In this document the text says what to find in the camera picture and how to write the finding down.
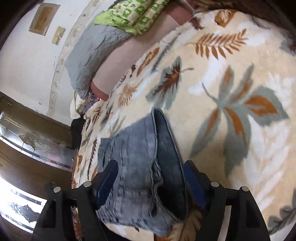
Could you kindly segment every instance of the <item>light switch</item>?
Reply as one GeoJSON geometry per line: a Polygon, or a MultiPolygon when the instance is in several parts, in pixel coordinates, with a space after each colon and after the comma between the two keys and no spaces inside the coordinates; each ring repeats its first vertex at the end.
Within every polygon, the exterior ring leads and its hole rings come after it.
{"type": "Polygon", "coordinates": [[[52,43],[58,45],[59,40],[61,37],[63,37],[65,31],[66,31],[66,29],[59,26],[54,34],[54,38],[52,40],[52,43]]]}

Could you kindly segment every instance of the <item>hand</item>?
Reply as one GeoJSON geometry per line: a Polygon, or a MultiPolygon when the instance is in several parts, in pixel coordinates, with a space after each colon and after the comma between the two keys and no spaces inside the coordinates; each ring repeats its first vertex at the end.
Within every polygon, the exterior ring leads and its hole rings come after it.
{"type": "Polygon", "coordinates": [[[78,219],[74,219],[74,231],[75,231],[75,236],[79,240],[83,237],[82,229],[81,229],[81,224],[79,223],[78,219]]]}

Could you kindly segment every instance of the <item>brown leaf design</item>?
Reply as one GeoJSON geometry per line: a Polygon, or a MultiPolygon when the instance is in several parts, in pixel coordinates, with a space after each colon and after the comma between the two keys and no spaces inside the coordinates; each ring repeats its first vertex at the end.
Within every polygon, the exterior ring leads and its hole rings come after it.
{"type": "Polygon", "coordinates": [[[76,160],[77,160],[77,172],[79,172],[79,168],[80,168],[80,164],[82,162],[82,155],[77,156],[76,160]]]}
{"type": "Polygon", "coordinates": [[[90,159],[89,159],[89,167],[88,167],[88,169],[87,169],[87,179],[88,179],[88,180],[89,180],[89,171],[90,171],[90,169],[91,169],[91,163],[92,163],[92,160],[93,160],[93,158],[94,158],[94,153],[95,153],[95,151],[96,151],[96,144],[97,144],[97,141],[98,141],[98,139],[95,138],[95,139],[94,139],[94,142],[93,142],[93,148],[92,148],[92,151],[91,151],[91,157],[90,157],[90,159]]]}
{"type": "Polygon", "coordinates": [[[225,55],[223,49],[222,49],[220,46],[218,46],[218,51],[219,51],[219,53],[220,53],[224,58],[226,58],[226,55],[225,55]]]}
{"type": "Polygon", "coordinates": [[[246,76],[245,76],[245,82],[243,84],[242,89],[238,92],[237,95],[234,95],[233,98],[231,98],[231,102],[235,103],[237,100],[242,98],[252,87],[253,81],[251,79],[252,75],[252,70],[251,71],[246,71],[246,76]]]}
{"type": "Polygon", "coordinates": [[[128,83],[122,89],[122,92],[119,94],[118,98],[118,108],[121,108],[125,105],[128,105],[129,100],[133,96],[133,93],[137,91],[137,88],[142,83],[143,79],[134,87],[131,87],[128,83]]]}
{"type": "Polygon", "coordinates": [[[246,69],[239,85],[231,93],[234,71],[229,66],[220,83],[218,98],[212,96],[202,84],[206,95],[217,104],[219,111],[215,109],[200,126],[196,140],[192,145],[190,157],[199,154],[214,139],[221,120],[220,113],[224,113],[228,126],[224,142],[226,176],[248,155],[252,135],[249,116],[260,126],[269,126],[275,121],[289,118],[272,89],[260,85],[248,99],[245,99],[253,84],[253,70],[254,65],[252,64],[246,69]]]}
{"type": "Polygon", "coordinates": [[[196,46],[195,46],[195,52],[198,54],[199,50],[200,50],[200,46],[198,44],[196,44],[196,46]]]}
{"type": "Polygon", "coordinates": [[[202,26],[200,25],[200,23],[201,23],[201,19],[198,18],[198,17],[193,16],[193,17],[189,20],[189,22],[192,24],[192,26],[193,26],[196,30],[201,30],[201,29],[204,28],[204,27],[202,27],[202,26]]]}
{"type": "Polygon", "coordinates": [[[86,123],[86,127],[85,127],[85,132],[87,132],[87,129],[88,129],[90,123],[91,123],[91,119],[88,118],[87,123],[86,123]]]}
{"type": "Polygon", "coordinates": [[[203,46],[200,45],[200,55],[203,57],[203,46]]]}
{"type": "Polygon", "coordinates": [[[71,182],[71,189],[74,189],[74,188],[77,188],[77,183],[76,183],[75,179],[73,178],[72,182],[71,182]]]}
{"type": "Polygon", "coordinates": [[[171,86],[177,86],[179,81],[180,74],[180,65],[176,65],[172,69],[172,74],[165,74],[166,81],[164,81],[158,88],[154,91],[153,95],[155,96],[157,93],[162,92],[162,97],[165,96],[166,92],[169,90],[171,86]]]}
{"type": "Polygon", "coordinates": [[[111,114],[111,110],[112,110],[112,108],[113,108],[113,104],[108,108],[108,110],[107,110],[107,112],[106,112],[106,114],[105,114],[105,116],[104,116],[104,118],[103,118],[103,120],[102,120],[101,125],[105,125],[105,124],[107,123],[107,121],[108,121],[108,119],[109,119],[109,116],[110,116],[110,114],[111,114]]]}
{"type": "Polygon", "coordinates": [[[215,17],[215,22],[221,27],[225,28],[236,12],[237,11],[234,9],[220,10],[215,17]]]}
{"type": "Polygon", "coordinates": [[[159,47],[154,49],[152,52],[149,52],[145,58],[145,60],[143,61],[143,63],[140,65],[138,72],[137,72],[137,76],[139,76],[142,72],[142,70],[148,65],[150,64],[151,60],[153,60],[153,58],[158,54],[159,52],[159,47]]]}
{"type": "Polygon", "coordinates": [[[230,118],[232,119],[235,133],[237,135],[240,135],[241,134],[242,137],[243,137],[243,139],[244,139],[244,143],[246,144],[247,143],[246,134],[244,132],[244,126],[243,126],[243,124],[242,124],[239,116],[233,110],[231,110],[230,108],[225,107],[224,109],[227,111],[227,113],[229,114],[230,118]]]}
{"type": "Polygon", "coordinates": [[[215,47],[212,47],[212,54],[216,59],[218,59],[218,53],[215,47]]]}
{"type": "Polygon", "coordinates": [[[205,56],[207,57],[207,59],[209,59],[210,51],[209,51],[208,46],[205,47],[205,56]]]}
{"type": "Polygon", "coordinates": [[[136,65],[134,64],[134,65],[131,67],[131,75],[130,75],[130,78],[132,78],[133,73],[134,73],[135,70],[136,70],[136,65]]]}
{"type": "Polygon", "coordinates": [[[293,43],[289,46],[289,49],[290,49],[292,52],[296,53],[296,40],[293,41],[293,43]]]}
{"type": "Polygon", "coordinates": [[[245,102],[245,104],[250,111],[260,117],[266,114],[278,114],[278,111],[274,107],[274,105],[268,99],[260,95],[251,97],[248,101],[245,102]]]}
{"type": "Polygon", "coordinates": [[[101,116],[101,109],[102,106],[99,106],[95,111],[94,111],[94,116],[92,118],[92,123],[95,124],[97,122],[97,120],[99,119],[99,117],[101,116]]]}
{"type": "Polygon", "coordinates": [[[218,59],[218,52],[224,58],[226,58],[225,49],[228,53],[233,54],[232,49],[236,51],[240,51],[240,47],[242,45],[246,45],[245,37],[246,29],[236,33],[236,34],[227,34],[227,35],[214,35],[214,34],[204,34],[199,38],[196,43],[187,43],[186,45],[194,44],[195,52],[203,57],[204,53],[207,59],[209,59],[211,48],[211,53],[213,56],[218,59]]]}
{"type": "Polygon", "coordinates": [[[150,90],[146,95],[148,102],[154,102],[154,106],[169,109],[175,100],[178,84],[181,80],[181,73],[194,70],[193,68],[186,68],[181,71],[182,60],[177,56],[171,67],[163,69],[159,83],[150,90]]]}
{"type": "Polygon", "coordinates": [[[93,174],[91,175],[91,181],[92,181],[92,180],[94,179],[94,177],[96,176],[97,171],[98,171],[98,166],[96,166],[96,167],[94,168],[93,174]]]}
{"type": "Polygon", "coordinates": [[[211,115],[211,117],[209,119],[209,122],[208,122],[208,125],[207,125],[207,130],[206,130],[205,135],[204,135],[203,138],[205,138],[210,133],[210,131],[213,129],[213,127],[214,127],[214,125],[215,125],[215,123],[216,123],[216,121],[218,119],[218,116],[219,116],[219,109],[216,108],[213,111],[213,113],[212,113],[212,115],[211,115]]]}
{"type": "Polygon", "coordinates": [[[232,78],[232,76],[233,76],[233,74],[232,74],[231,68],[229,66],[224,74],[224,78],[222,79],[222,83],[221,83],[221,91],[222,92],[226,92],[226,90],[230,84],[230,79],[232,78]]]}

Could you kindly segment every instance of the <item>bed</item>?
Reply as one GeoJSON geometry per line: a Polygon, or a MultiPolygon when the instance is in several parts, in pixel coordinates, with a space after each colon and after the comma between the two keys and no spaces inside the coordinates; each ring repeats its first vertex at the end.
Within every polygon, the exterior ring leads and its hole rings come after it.
{"type": "MultiPolygon", "coordinates": [[[[193,160],[224,187],[248,186],[270,235],[275,234],[296,215],[296,58],[291,46],[282,29],[264,20],[255,23],[241,12],[195,14],[149,48],[107,101],[88,110],[72,187],[97,173],[101,138],[158,107],[182,161],[193,160]]],[[[185,228],[192,219],[202,218],[191,210],[183,231],[170,238],[194,240],[198,230],[185,228]]],[[[159,239],[147,230],[107,226],[131,240],[159,239]]]]}

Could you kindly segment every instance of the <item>blue padding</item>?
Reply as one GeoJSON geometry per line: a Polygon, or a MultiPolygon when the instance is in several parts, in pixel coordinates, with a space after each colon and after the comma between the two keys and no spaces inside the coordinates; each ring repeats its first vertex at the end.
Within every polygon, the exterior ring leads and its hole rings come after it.
{"type": "Polygon", "coordinates": [[[191,189],[194,201],[199,205],[203,210],[206,209],[207,201],[205,199],[205,190],[199,184],[197,178],[194,175],[194,172],[191,170],[188,163],[185,163],[183,166],[184,176],[186,181],[189,184],[191,189]]]}

